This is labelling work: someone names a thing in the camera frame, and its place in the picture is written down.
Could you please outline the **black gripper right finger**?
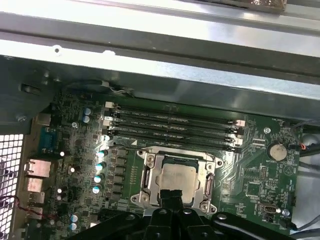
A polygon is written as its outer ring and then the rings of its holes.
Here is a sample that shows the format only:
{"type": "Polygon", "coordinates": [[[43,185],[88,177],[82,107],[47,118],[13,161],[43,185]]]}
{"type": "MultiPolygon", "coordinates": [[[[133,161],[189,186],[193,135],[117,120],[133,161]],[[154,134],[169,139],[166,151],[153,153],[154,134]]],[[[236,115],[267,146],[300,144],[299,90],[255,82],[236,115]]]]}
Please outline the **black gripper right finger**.
{"type": "Polygon", "coordinates": [[[242,217],[218,212],[210,220],[185,208],[182,191],[172,190],[173,206],[184,240],[291,240],[290,236],[276,232],[242,217]]]}

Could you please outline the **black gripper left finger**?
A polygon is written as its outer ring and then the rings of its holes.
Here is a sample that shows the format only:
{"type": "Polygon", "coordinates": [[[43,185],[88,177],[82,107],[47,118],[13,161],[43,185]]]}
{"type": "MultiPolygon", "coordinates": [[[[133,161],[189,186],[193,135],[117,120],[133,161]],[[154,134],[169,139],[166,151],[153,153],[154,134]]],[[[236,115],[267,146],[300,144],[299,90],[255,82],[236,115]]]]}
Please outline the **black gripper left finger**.
{"type": "Polygon", "coordinates": [[[177,191],[160,191],[160,207],[150,216],[124,212],[81,231],[70,240],[170,240],[177,191]]]}

